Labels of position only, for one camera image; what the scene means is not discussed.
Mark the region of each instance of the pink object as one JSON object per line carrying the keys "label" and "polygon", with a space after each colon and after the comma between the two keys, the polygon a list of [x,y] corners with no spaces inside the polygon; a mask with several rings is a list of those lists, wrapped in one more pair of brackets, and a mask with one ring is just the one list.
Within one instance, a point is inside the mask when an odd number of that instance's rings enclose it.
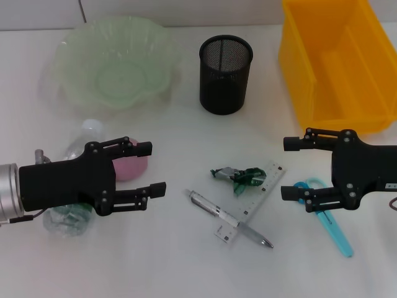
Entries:
{"label": "pink object", "polygon": [[[137,140],[130,138],[133,145],[138,143]],[[117,181],[128,181],[141,176],[148,168],[148,157],[123,157],[113,160],[114,170]]]}

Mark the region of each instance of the white tabletop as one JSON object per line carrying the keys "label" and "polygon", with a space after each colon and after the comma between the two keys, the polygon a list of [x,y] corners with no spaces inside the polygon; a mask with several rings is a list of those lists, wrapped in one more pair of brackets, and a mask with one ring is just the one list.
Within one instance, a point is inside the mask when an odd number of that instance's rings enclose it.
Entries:
{"label": "white tabletop", "polygon": [[[316,176],[330,182],[331,154],[283,152],[284,136],[302,136],[277,63],[281,26],[172,29],[184,57],[162,100],[108,118],[107,138],[129,135],[153,143],[149,168],[119,185],[166,181],[166,197],[144,212],[96,216],[81,237],[57,238],[42,218],[0,228],[3,297],[396,297],[397,213],[393,194],[372,194],[359,210],[333,214],[354,249],[345,258],[313,214],[284,202],[280,185]],[[397,45],[397,24],[386,24]],[[0,32],[0,164],[34,162],[44,149],[56,160],[84,117],[54,105],[46,68],[67,30]],[[199,103],[199,47],[218,34],[237,35],[254,50],[246,103],[216,116]],[[397,145],[397,127],[366,138]],[[263,165],[288,169],[250,225],[275,246],[243,237],[230,245],[216,221],[189,202],[187,187],[210,196],[209,170]]]}

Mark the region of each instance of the white ruler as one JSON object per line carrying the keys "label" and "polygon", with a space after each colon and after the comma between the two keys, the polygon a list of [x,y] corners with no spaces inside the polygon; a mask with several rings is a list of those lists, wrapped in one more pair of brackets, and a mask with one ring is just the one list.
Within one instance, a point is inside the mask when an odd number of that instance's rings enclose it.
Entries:
{"label": "white ruler", "polygon": [[[245,196],[242,194],[238,199],[232,198],[237,201],[235,202],[235,204],[237,204],[237,209],[235,208],[236,211],[231,214],[239,221],[247,222],[249,220],[285,173],[285,169],[274,161],[270,161],[263,170],[266,173],[266,179],[261,186],[248,186],[244,191],[244,193],[246,193]],[[229,243],[237,234],[237,231],[238,230],[232,225],[222,220],[222,224],[215,231],[215,235],[224,242]]]}

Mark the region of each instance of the crumpled green plastic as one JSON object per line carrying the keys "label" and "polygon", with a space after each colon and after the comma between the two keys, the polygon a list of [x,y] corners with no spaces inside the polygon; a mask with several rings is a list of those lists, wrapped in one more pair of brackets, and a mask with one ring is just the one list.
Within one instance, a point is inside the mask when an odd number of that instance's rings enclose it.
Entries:
{"label": "crumpled green plastic", "polygon": [[233,192],[239,196],[246,186],[260,186],[266,179],[266,173],[260,168],[249,168],[246,170],[233,169],[230,167],[222,169],[212,169],[211,174],[214,178],[225,179],[233,182]]}

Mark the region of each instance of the white wall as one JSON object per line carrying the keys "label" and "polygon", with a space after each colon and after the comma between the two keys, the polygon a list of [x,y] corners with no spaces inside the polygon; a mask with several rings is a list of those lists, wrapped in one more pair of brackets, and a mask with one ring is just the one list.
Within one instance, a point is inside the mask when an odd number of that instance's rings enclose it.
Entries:
{"label": "white wall", "polygon": [[[144,16],[165,26],[281,24],[282,0],[82,0],[87,20]],[[397,0],[370,0],[383,21],[397,21]]]}
{"label": "white wall", "polygon": [[0,30],[64,29],[83,22],[78,0],[0,0]]}
{"label": "white wall", "polygon": [[[281,24],[282,0],[82,0],[87,20],[149,17],[166,26]],[[397,21],[397,0],[370,0],[382,21]],[[0,0],[0,30],[65,29],[83,23],[78,0]]]}

